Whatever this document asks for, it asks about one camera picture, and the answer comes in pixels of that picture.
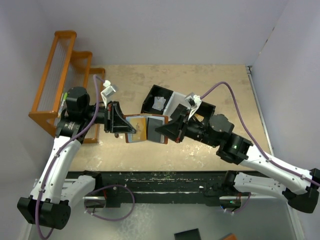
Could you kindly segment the brown leather card holder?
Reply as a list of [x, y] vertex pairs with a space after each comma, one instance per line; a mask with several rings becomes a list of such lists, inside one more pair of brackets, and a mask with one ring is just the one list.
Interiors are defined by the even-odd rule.
[[[130, 117], [144, 117], [146, 118], [146, 137], [147, 140], [153, 143], [158, 144], [167, 144], [168, 138], [165, 137], [162, 134], [159, 134], [155, 131], [157, 127], [160, 127], [162, 125], [165, 125], [169, 122], [169, 117], [165, 115], [158, 115], [158, 114], [147, 114], [147, 113], [141, 113], [141, 114], [131, 114], [131, 115], [125, 115], [125, 119], [129, 122]], [[129, 142], [128, 141], [128, 134], [125, 134], [125, 142], [127, 144], [136, 143], [136, 142]]]

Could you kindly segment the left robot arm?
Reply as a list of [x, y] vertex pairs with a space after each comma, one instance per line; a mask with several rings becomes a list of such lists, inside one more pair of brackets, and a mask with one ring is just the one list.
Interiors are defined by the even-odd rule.
[[85, 195], [98, 196], [103, 191], [102, 175], [84, 171], [74, 182], [65, 183], [70, 165], [82, 146], [92, 125], [101, 124], [106, 133], [135, 133], [125, 119], [118, 101], [111, 101], [114, 86], [100, 93], [103, 105], [90, 104], [84, 87], [73, 87], [67, 92], [49, 160], [29, 197], [21, 197], [17, 208], [28, 223], [37, 227], [63, 229], [71, 209]]

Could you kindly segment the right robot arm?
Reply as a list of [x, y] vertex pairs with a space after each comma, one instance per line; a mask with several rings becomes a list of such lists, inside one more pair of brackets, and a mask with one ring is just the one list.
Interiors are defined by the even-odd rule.
[[241, 192], [271, 196], [286, 201], [300, 212], [313, 213], [320, 196], [319, 169], [307, 170], [284, 162], [235, 134], [233, 129], [234, 124], [223, 114], [211, 114], [203, 120], [197, 117], [187, 120], [180, 114], [155, 130], [176, 143], [187, 137], [217, 148], [216, 155], [223, 161], [263, 174], [260, 177], [229, 171], [222, 183], [226, 195]]

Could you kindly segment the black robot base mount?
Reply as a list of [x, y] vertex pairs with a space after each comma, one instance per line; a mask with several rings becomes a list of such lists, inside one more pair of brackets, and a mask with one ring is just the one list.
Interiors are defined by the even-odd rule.
[[84, 200], [90, 207], [121, 204], [201, 204], [208, 207], [240, 208], [248, 193], [235, 190], [229, 180], [235, 171], [70, 171], [67, 179], [81, 175], [97, 177], [96, 188]]

